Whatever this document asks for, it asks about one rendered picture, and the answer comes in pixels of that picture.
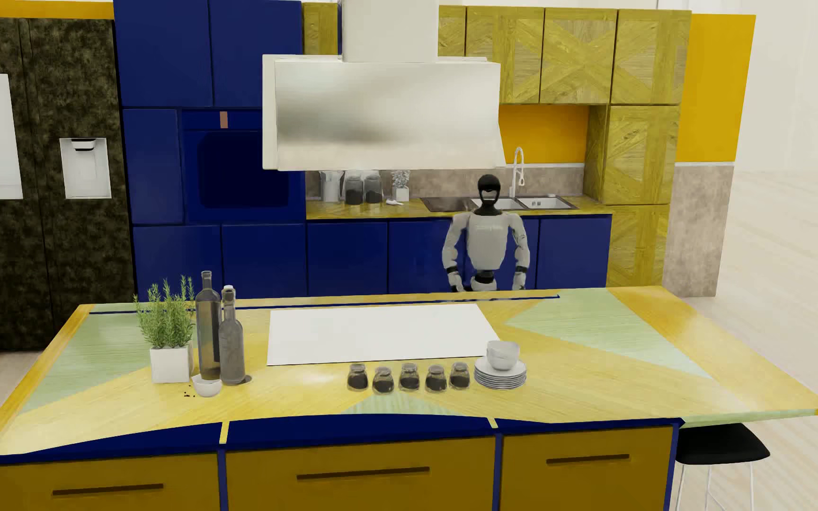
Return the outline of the blue built-in oven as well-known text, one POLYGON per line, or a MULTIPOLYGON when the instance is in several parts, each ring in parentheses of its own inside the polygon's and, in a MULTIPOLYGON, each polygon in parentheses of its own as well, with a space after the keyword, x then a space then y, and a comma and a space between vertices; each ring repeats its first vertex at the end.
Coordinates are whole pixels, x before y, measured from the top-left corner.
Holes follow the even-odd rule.
POLYGON ((264 169, 261 109, 178 112, 188 224, 305 219, 304 175, 264 169))

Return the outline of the wooden wall cabinets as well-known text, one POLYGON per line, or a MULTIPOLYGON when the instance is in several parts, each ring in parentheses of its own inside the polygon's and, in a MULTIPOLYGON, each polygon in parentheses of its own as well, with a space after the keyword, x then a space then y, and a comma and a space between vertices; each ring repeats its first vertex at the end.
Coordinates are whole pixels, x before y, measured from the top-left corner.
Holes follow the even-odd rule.
POLYGON ((500 64, 502 105, 676 106, 688 10, 440 6, 438 54, 500 64))

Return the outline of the black bar stool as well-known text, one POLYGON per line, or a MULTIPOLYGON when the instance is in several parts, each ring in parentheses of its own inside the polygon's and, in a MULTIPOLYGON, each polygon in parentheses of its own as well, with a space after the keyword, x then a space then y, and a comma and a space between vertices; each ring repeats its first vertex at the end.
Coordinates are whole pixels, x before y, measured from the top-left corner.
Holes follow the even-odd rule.
POLYGON ((771 452, 744 424, 716 424, 681 429, 675 451, 675 461, 681 466, 680 482, 676 492, 675 511, 681 511, 681 496, 688 466, 708 466, 703 511, 712 501, 721 511, 725 507, 711 494, 711 470, 714 466, 749 465, 749 502, 756 511, 754 462, 768 458, 771 452))

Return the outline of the stack of white plates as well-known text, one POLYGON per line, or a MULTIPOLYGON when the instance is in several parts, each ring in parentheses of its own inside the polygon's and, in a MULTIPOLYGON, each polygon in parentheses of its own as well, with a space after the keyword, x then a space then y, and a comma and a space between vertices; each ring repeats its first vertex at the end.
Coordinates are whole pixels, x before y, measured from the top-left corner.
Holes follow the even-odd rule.
POLYGON ((497 369, 486 356, 474 362, 473 378, 481 386, 495 390, 512 390, 521 387, 527 379, 527 366, 517 360, 510 369, 497 369))

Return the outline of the tall wooden cabinet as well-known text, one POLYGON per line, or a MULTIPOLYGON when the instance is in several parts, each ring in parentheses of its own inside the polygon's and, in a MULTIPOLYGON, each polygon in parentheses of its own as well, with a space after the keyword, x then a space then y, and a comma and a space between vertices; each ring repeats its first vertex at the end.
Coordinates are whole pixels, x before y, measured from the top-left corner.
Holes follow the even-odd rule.
POLYGON ((677 106, 589 106, 584 193, 612 214, 606 284, 662 284, 677 106))

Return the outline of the blue base cabinets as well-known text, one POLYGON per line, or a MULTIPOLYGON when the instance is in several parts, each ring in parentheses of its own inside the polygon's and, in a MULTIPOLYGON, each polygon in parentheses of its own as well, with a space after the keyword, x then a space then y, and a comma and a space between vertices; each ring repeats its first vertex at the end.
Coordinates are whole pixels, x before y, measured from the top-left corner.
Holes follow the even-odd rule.
MULTIPOLYGON (((610 215, 524 215, 525 289, 604 287, 610 215)), ((449 217, 261 225, 133 227, 138 294, 201 272, 241 298, 448 292, 449 217)))

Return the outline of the dark sink drainer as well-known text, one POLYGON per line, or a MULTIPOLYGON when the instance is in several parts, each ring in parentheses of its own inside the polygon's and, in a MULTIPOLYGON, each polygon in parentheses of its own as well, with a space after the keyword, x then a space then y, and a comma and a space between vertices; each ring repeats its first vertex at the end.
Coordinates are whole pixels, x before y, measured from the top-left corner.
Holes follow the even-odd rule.
POLYGON ((431 213, 455 214, 471 212, 476 205, 468 197, 461 196, 430 196, 420 199, 431 213))

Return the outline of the white water dispenser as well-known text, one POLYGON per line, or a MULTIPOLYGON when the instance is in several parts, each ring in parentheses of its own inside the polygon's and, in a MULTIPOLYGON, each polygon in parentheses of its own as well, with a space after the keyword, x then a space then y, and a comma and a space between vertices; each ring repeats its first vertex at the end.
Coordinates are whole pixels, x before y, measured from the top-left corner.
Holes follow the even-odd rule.
POLYGON ((112 198, 107 140, 104 137, 64 137, 59 139, 59 144, 65 198, 112 198))

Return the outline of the white flat cooktop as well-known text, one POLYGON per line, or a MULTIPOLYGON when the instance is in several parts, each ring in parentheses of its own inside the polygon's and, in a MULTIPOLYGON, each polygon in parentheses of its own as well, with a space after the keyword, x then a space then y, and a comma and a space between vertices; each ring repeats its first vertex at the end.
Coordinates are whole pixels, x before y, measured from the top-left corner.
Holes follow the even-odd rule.
POLYGON ((475 304, 274 310, 267 366, 481 356, 498 339, 475 304))

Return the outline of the grey glass bottle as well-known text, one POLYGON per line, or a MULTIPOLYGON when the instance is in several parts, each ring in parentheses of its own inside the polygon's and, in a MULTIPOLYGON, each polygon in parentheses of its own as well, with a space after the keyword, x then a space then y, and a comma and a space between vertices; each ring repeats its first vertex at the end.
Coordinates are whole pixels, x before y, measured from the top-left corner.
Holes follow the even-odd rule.
POLYGON ((226 284, 222 290, 222 320, 219 325, 221 380, 237 386, 246 378, 244 367, 244 329, 235 316, 235 290, 226 284))

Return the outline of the black robot head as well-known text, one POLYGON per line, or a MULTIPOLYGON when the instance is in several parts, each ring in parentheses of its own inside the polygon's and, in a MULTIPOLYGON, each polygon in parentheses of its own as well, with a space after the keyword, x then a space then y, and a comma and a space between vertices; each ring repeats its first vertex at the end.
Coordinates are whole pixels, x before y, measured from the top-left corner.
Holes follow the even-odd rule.
POLYGON ((477 182, 481 204, 474 211, 475 215, 493 216, 502 212, 496 207, 501 192, 501 183, 497 176, 485 174, 477 182))

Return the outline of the tall dark glass bottle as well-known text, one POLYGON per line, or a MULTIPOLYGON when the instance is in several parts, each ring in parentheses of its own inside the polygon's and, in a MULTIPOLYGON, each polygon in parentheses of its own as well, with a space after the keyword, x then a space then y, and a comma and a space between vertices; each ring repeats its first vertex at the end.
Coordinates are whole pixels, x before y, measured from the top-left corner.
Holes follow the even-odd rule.
POLYGON ((213 290, 212 272, 201 273, 203 289, 196 295, 196 336, 201 378, 219 380, 219 325, 221 323, 221 296, 213 290))

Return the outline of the large white bowl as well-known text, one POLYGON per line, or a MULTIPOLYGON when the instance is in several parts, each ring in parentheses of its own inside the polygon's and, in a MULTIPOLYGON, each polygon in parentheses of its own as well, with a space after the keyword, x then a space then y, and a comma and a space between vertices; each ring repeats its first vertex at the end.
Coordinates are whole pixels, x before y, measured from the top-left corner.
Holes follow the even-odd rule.
POLYGON ((485 358, 494 369, 509 371, 519 362, 520 352, 521 348, 515 342, 491 340, 486 346, 485 358))

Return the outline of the yellow and blue kitchen island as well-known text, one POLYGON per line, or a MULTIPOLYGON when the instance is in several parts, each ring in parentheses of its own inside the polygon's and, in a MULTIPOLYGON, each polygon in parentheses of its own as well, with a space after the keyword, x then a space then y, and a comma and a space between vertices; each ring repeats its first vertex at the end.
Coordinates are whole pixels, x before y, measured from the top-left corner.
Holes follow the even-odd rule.
POLYGON ((818 395, 660 286, 245 299, 249 382, 155 384, 127 305, 77 308, 0 408, 0 511, 665 511, 681 429, 818 414, 818 395), (524 385, 471 357, 267 366, 274 310, 475 304, 524 385), (431 365, 468 389, 426 390, 431 365), (403 363, 420 389, 403 391, 403 363), (376 394, 374 370, 394 389, 376 394))

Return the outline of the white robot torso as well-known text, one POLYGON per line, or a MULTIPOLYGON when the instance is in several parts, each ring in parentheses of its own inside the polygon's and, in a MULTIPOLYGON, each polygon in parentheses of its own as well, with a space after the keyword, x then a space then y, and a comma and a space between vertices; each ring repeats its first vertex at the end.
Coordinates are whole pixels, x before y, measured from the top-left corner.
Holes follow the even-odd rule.
POLYGON ((497 289, 495 272, 504 261, 508 223, 504 213, 492 204, 482 204, 471 213, 465 213, 467 255, 472 274, 467 291, 494 291, 497 289))

